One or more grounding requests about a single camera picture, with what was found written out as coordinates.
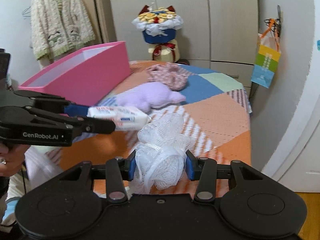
cream cardigan with green trim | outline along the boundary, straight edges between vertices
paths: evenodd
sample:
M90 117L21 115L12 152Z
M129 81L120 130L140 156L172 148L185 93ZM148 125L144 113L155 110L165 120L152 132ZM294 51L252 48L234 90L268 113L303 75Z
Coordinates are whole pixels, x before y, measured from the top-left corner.
M37 60L80 49L95 39L82 0L32 0L31 27Z

person's sleeve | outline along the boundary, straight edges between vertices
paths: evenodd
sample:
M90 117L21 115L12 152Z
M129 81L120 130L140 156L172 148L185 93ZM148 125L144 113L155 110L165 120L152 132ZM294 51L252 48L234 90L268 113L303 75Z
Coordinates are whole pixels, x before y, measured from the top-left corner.
M45 34L43 18L45 17L43 10L39 7L36 0L31 1L31 31L32 31L32 47L33 54L36 59L49 54L48 39Z
M82 0L71 0L71 15L79 28L79 35L83 43L95 40L93 28Z

silver bolt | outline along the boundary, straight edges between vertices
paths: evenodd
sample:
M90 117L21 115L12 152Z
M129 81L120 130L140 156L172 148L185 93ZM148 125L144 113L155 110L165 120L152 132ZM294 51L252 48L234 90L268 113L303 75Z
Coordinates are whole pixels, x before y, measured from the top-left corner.
M112 200L120 200L120 199L123 199L124 197L125 197L125 194L121 191L115 191L109 194L109 198L111 198Z
M201 191L197 194L197 197L202 200L209 200L213 197L213 195L208 191Z

blue basket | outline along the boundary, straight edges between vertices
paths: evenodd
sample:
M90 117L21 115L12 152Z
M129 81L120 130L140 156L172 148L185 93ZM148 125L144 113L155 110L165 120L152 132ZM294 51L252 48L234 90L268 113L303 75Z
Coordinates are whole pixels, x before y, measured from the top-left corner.
M171 40L173 40L176 37L176 30L175 29L166 29L163 31L168 36L164 35L157 35L157 36L151 36L146 33L146 31L143 31L143 38L146 43L150 44L161 44L161 43L167 43Z

ring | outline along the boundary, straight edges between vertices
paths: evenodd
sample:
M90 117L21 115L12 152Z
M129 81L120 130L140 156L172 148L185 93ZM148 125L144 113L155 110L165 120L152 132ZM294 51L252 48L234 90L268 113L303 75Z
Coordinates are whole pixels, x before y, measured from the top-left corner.
M0 164L6 164L7 161L5 160L5 158L3 157L0 157Z

